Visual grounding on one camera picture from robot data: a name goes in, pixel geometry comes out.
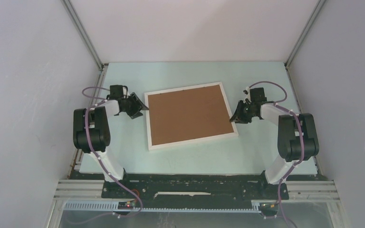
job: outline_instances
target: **purple cable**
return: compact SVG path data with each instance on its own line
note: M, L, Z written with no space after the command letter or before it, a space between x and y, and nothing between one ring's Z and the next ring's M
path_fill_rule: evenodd
M283 98L282 100L279 100L279 101L275 101L274 103L273 103L273 105L275 106L275 107L277 107L278 109L280 109L280 110L282 110L282 111L284 111L284 112L287 112L288 114L290 114L290 115L292 115L294 118L295 118L295 121L296 121L296 125L297 125L297 128L298 128L298 134L299 134L299 137L300 137L300 147L301 147L301 155L300 155L300 160L298 161L298 162L295 162L293 165L292 165L292 167L286 172L286 174L285 175L283 175L283 177L280 179L280 181L279 181L279 184L278 184L278 204L279 204L279 207L280 207L280 211L281 211L281 213L282 213L282 218L285 220L285 222L286 222L286 225L288 226L288 227L290 227L290 225L289 225L289 221L297 228L297 226L294 224L294 222L292 221L292 220L290 220L289 218L287 218L286 217L286 215L285 215L285 212L283 211L283 207L282 207L282 197L280 196L280 187L281 187L281 185L282 185L282 182L283 182L283 180L284 179L286 179L291 173L292 173L292 171L295 169L295 167L297 166L297 165L299 165L300 163L302 163L303 161L304 161L304 139L303 139L303 132L302 132L302 130L301 130L301 124L300 124L300 121L299 121L299 119L298 119L298 117L297 117L297 115L293 112L293 111L291 111L291 110L289 110L289 109L287 109L287 108L284 108L284 107L282 107L282 106L280 106L280 105L278 105L278 103L279 102L284 102L286 99L287 99L287 97L288 97L288 94L287 94L287 92L286 92L286 90L282 87L282 86L280 86L279 84L277 84L277 83L274 83L274 82L270 82L270 81L260 81L260 82L256 82L256 83L254 83L254 84L252 84L252 85L250 85L249 86L249 88L251 88L251 87L253 87L253 86L255 86L255 85L258 85L258 84L260 84L260 83L269 83L269 84L273 84L273 85L276 85L277 87L279 87L284 93L285 93L285 98Z
M279 101L276 101L276 103L279 103L279 102L284 102L286 101L286 99L288 98L288 94L286 93L286 90L280 86L279 84L277 83L274 83L274 82L270 82L270 81L260 81L260 82L256 82L252 85L249 86L249 88L255 86L255 85L258 85L258 84L261 84L261 83L268 83L268 84L272 84L272 85L276 85L277 87L279 87L284 93L285 93L285 98L283 98L282 100L279 100Z
M93 98L93 99L100 99L100 100L105 100L105 98L98 97L98 96L89 96L89 95L85 94L85 91L88 90L88 89L103 89L103 90L106 90L106 91L110 91L109 89L106 89L106 88L103 88L103 87L98 87L98 86L89 86L89 87L86 87L82 90L83 96Z
M98 153L94 150L93 145L92 145L92 141L90 139L90 132L89 132L89 110L91 108L95 108L99 105L102 105L106 102L107 100L101 101L91 107L89 107L88 109L86 109L86 113L85 113L85 130L86 130L86 138L87 138L87 144L89 144L89 148L91 150L91 152L97 157L98 163L100 163L101 168L104 170L104 172L115 182L117 183L121 188L125 189L126 191L128 191L129 193L131 193L133 196L135 196L135 198L139 201L140 204L140 208L137 211L137 213L132 214L132 215L119 215L120 217L132 217L137 215L139 212L141 212L141 210L143 209L143 203L141 198L136 195L133 191L129 190L127 187L125 187L123 184L121 184L117 178L115 178L113 175L111 175L111 173L108 171L108 169L105 167L105 165L103 164L103 162L100 159L100 155L98 155Z

